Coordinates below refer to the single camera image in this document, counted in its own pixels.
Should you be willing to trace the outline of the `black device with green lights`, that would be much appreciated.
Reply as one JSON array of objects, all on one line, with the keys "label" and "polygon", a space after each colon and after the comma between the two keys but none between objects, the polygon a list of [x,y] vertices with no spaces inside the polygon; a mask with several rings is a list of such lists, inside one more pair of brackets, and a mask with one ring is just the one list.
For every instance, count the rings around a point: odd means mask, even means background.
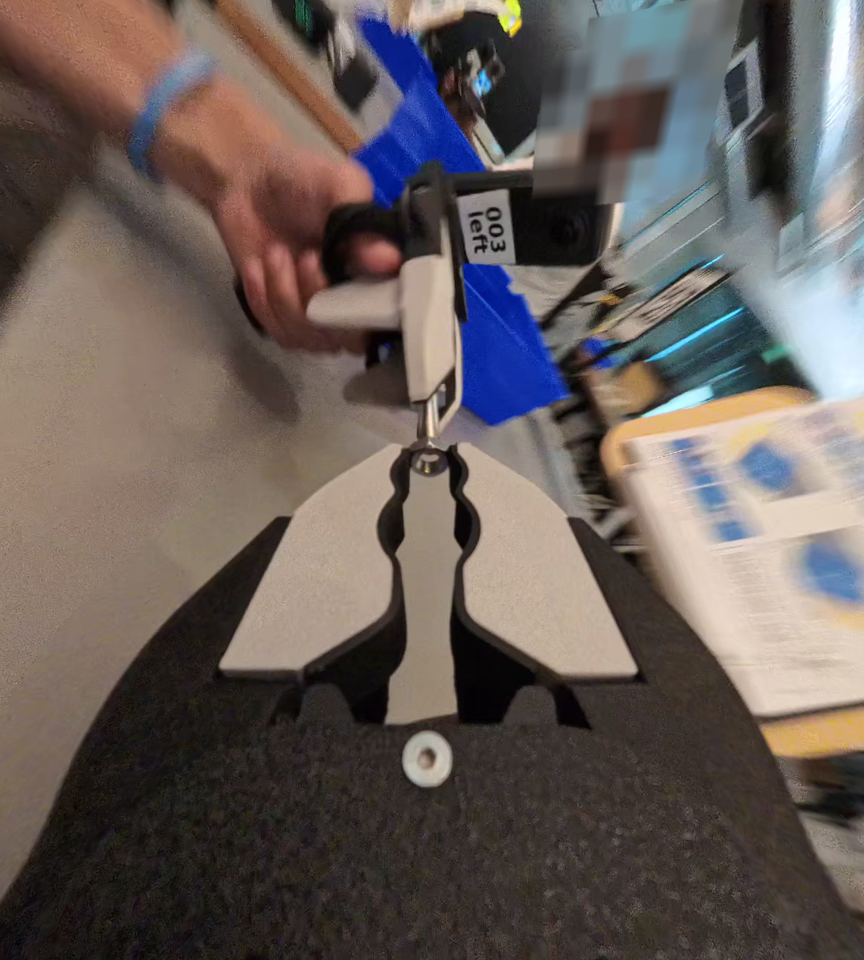
[{"label": "black device with green lights", "polygon": [[359,113],[378,84],[369,56],[361,49],[354,21],[324,1],[271,1],[305,50],[324,65],[340,101]]}]

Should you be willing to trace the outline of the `person's left hand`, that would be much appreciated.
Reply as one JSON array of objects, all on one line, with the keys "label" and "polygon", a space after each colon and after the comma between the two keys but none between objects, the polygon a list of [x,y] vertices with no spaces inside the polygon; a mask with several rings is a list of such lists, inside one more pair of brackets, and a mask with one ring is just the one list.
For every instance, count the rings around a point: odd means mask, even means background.
[{"label": "person's left hand", "polygon": [[259,326],[284,349],[360,354],[360,333],[307,318],[328,280],[321,245],[330,213],[374,198],[347,156],[300,146],[238,84],[214,78],[165,113],[156,171],[210,215]]}]

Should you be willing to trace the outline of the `blue wristband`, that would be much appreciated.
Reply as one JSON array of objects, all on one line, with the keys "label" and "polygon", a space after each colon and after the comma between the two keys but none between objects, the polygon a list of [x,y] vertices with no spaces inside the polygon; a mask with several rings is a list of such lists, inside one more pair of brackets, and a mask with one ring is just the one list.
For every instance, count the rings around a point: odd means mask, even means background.
[{"label": "blue wristband", "polygon": [[217,61],[211,54],[188,47],[155,75],[126,137],[126,157],[136,174],[151,183],[163,183],[153,163],[152,150],[165,116],[179,102],[208,84],[216,72]]}]

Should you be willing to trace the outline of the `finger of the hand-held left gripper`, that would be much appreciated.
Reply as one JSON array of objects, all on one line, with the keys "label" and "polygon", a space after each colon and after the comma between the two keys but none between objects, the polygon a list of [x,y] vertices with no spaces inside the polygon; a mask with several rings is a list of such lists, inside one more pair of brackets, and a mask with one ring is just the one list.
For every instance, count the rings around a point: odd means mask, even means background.
[{"label": "finger of the hand-held left gripper", "polygon": [[461,367],[454,367],[430,397],[430,428],[444,429],[463,401],[464,378]]},{"label": "finger of the hand-held left gripper", "polygon": [[458,373],[453,270],[443,255],[408,259],[395,277],[330,286],[311,298],[306,312],[325,330],[400,337],[398,354],[352,379],[344,392],[351,402],[418,405]]}]

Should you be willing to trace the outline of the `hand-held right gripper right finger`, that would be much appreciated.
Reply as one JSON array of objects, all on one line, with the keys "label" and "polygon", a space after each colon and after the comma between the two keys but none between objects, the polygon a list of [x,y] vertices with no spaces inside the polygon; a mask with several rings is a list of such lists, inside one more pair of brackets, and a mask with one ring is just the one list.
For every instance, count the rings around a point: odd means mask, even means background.
[{"label": "hand-held right gripper right finger", "polygon": [[546,693],[554,721],[583,726],[578,690],[629,685],[640,666],[583,550],[589,526],[468,442],[449,450],[450,613],[458,718],[497,725],[517,695]]}]

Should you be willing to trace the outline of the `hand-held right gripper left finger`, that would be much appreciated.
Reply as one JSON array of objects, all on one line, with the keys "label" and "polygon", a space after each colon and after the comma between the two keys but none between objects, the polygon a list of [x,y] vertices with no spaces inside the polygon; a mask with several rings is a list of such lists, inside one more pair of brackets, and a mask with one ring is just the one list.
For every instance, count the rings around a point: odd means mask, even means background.
[{"label": "hand-held right gripper left finger", "polygon": [[356,719],[382,723],[406,650],[397,553],[404,539],[407,451],[388,445],[287,518],[223,653],[223,677],[332,685]]}]

